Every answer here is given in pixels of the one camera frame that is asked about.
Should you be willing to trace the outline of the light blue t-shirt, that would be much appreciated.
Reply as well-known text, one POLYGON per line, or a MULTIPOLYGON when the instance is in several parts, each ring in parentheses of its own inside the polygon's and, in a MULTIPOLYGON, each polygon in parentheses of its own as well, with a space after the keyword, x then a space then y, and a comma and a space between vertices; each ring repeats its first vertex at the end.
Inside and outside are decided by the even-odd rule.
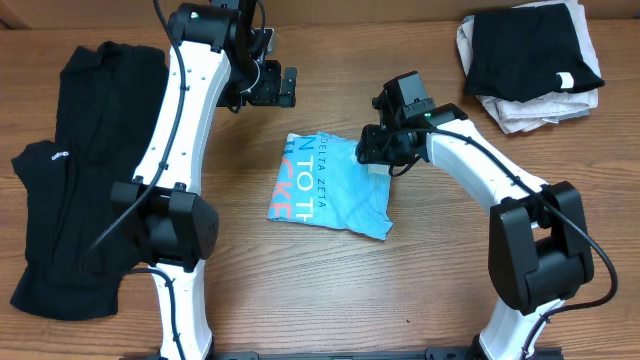
POLYGON ((325 132, 288 134, 268 218, 384 241, 393 227, 389 167, 359 163, 357 145, 325 132))

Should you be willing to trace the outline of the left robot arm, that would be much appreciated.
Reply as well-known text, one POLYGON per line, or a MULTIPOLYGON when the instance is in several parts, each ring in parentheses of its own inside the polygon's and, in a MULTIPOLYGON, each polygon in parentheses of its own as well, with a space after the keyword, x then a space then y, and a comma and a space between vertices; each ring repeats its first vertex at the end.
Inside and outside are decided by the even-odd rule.
POLYGON ((260 1, 183 3, 162 26, 171 43, 169 75, 148 148, 111 204, 152 276, 162 325, 158 359, 207 359, 213 333, 206 318, 205 264, 219 230, 216 210, 201 196, 202 166, 217 109, 245 105, 292 108, 294 67, 269 59, 275 32, 255 27, 260 1))

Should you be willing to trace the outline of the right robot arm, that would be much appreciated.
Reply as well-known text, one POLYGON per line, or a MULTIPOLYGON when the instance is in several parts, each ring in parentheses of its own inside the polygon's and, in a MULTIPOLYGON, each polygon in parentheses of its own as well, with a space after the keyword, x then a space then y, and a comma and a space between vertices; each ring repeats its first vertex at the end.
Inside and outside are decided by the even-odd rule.
POLYGON ((400 176, 418 161, 452 176, 489 216, 488 271, 498 301, 468 346, 430 347, 428 359, 560 359, 536 341, 551 314, 592 280, 579 192, 521 169, 486 141, 454 104, 437 106, 418 72, 386 82, 372 106, 356 158, 400 176))

